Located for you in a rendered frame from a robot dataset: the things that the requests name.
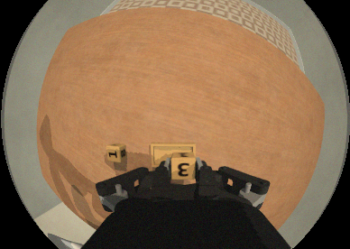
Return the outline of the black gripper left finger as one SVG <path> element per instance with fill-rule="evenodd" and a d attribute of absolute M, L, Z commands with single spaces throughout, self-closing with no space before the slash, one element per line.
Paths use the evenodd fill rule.
<path fill-rule="evenodd" d="M 134 186 L 138 180 L 139 185 Z M 97 194 L 107 212 L 115 212 L 115 205 L 146 190 L 151 190 L 151 201 L 172 201 L 170 186 L 171 161 L 162 161 L 155 171 L 140 167 L 96 184 Z"/>

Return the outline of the small tan open tray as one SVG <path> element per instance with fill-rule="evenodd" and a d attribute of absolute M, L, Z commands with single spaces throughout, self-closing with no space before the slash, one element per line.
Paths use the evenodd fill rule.
<path fill-rule="evenodd" d="M 174 152 L 194 152 L 195 143 L 151 143 L 152 167 L 159 167 L 162 161 L 171 158 Z"/>

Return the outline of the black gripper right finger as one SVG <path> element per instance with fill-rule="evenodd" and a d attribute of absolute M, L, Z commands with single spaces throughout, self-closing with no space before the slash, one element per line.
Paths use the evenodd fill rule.
<path fill-rule="evenodd" d="M 227 184 L 228 179 L 233 185 Z M 223 190 L 250 200 L 258 209 L 262 207 L 270 182 L 241 171 L 223 166 L 213 171 L 205 161 L 196 157 L 195 180 L 199 183 L 198 199 L 219 199 L 219 190 Z"/>

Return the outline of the tan number cube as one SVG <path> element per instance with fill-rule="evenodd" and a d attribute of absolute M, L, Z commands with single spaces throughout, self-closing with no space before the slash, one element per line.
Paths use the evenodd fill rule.
<path fill-rule="evenodd" d="M 172 180 L 194 180 L 196 157 L 194 152 L 174 152 L 170 158 Z"/>
<path fill-rule="evenodd" d="M 127 159 L 126 146 L 122 143 L 112 143 L 106 146 L 107 160 L 122 162 Z"/>

